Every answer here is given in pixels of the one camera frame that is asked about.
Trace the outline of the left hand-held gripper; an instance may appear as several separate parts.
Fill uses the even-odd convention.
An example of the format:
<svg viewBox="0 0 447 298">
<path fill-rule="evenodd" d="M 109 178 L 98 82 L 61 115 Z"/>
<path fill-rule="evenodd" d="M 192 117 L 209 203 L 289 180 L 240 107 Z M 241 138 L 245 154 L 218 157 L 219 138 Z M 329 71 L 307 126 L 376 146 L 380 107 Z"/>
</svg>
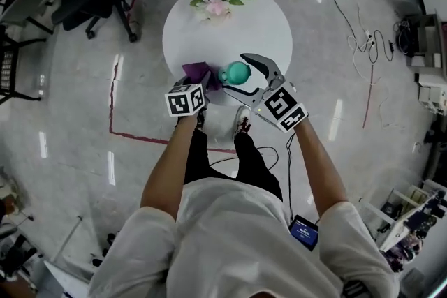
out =
<svg viewBox="0 0 447 298">
<path fill-rule="evenodd" d="M 189 76 L 176 81 L 171 90 L 165 94 L 170 117 L 187 117 L 207 108 L 208 91 L 219 91 L 221 82 L 216 73 L 208 71 L 203 79 L 193 84 Z"/>
</svg>

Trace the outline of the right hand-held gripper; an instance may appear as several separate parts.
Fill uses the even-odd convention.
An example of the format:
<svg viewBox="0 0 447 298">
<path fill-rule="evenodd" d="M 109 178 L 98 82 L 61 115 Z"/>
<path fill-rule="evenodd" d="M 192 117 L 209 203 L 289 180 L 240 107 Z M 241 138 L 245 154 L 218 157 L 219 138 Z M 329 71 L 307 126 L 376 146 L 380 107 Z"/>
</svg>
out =
<svg viewBox="0 0 447 298">
<path fill-rule="evenodd" d="M 267 81 L 281 76 L 279 67 L 272 59 L 254 53 L 242 53 L 240 57 L 261 72 Z M 223 91 L 244 105 L 253 105 L 251 111 L 255 115 L 283 133 L 288 133 L 309 116 L 298 100 L 295 87 L 287 80 L 276 89 L 265 89 L 262 93 L 260 88 L 247 92 L 229 85 L 224 85 Z"/>
</svg>

